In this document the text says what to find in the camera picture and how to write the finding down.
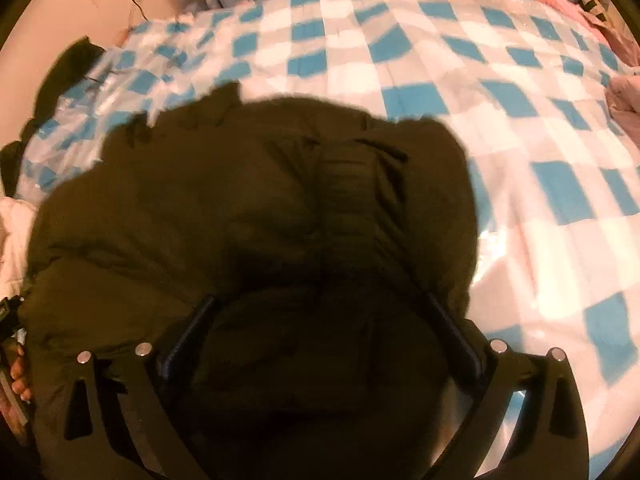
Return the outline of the person left hand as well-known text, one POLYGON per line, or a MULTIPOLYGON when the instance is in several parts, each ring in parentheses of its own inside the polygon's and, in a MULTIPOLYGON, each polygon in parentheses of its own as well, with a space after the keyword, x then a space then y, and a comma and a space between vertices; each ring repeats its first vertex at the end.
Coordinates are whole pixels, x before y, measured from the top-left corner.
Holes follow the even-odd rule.
MULTIPOLYGON (((12 392, 23 402, 32 400, 32 385, 30 384, 29 362, 24 347, 15 339, 11 339, 4 346, 9 362, 8 384, 12 392)), ((21 446, 29 444, 29 430, 18 419, 16 409, 11 405, 4 390, 1 390, 1 415, 8 424, 17 442, 21 446)))

